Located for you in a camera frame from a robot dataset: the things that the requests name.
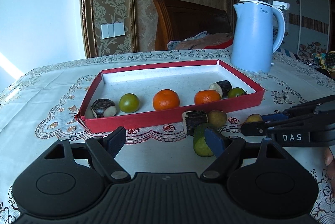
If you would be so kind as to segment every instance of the green fruit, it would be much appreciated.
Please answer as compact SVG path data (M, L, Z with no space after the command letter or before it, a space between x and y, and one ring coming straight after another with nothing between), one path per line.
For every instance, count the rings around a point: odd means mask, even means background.
M205 128L210 127L215 130L215 127L210 123L203 123L198 125L194 130L193 135L193 149L196 154L201 157L213 156L213 152L208 147L205 141Z
M120 98L119 108L125 113L133 113L138 110L140 100L134 94L125 94Z
M252 114L252 115L248 116L247 120L244 123L260 122L260 121L263 121L260 114Z
M216 128L223 127L227 122L227 114L222 111L218 110L210 111L207 114L207 117L208 122Z
M201 157L210 157L214 155L213 152L208 147L208 145L206 144L204 136L198 139L197 143L193 146L193 149L195 153Z
M228 98L230 99L232 97L243 96L246 94L247 93L242 88L235 87L228 92Z

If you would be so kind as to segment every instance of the person's hand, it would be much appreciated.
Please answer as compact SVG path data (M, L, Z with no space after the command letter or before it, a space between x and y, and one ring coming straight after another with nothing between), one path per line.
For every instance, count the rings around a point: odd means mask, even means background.
M335 193L335 160L329 148L326 148L325 150L325 164L328 167L327 174L331 179L332 189L333 192Z

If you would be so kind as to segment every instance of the white wall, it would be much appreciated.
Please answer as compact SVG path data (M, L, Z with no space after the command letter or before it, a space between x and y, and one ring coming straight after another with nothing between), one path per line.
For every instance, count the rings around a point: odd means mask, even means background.
M80 0L0 0L1 54L23 74L84 59ZM14 81L11 74L0 67L0 92Z

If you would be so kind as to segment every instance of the white lace tablecloth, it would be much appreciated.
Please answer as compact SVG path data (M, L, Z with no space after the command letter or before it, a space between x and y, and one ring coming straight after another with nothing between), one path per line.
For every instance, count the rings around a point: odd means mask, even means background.
M11 223L19 216L11 187L31 162L57 138L83 142L91 137L74 115L101 70L203 59L221 59L230 64L230 51L144 52L66 62L36 68L0 93L0 224ZM226 136L242 136L240 126L249 114L273 113L335 92L333 80L279 52L274 54L269 73L243 73L266 89L264 99L260 106L229 113L227 124L221 128ZM249 142L260 140L247 138ZM287 151L319 184L312 216L321 223L335 223L335 199L325 170L323 148ZM128 130L126 145L116 157L131 175L136 171L200 174L214 159L201 158L193 152L192 137L185 137L182 123Z

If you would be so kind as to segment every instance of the gold picture frame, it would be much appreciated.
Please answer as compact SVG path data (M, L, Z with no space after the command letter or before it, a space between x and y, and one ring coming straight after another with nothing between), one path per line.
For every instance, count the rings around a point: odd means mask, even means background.
M86 58L98 57L98 46L95 25L94 25L94 0L80 0L81 4L81 23L85 46ZM131 52L139 51L139 43L136 31L135 0L127 1L127 17L129 18L129 29L126 35L130 35Z

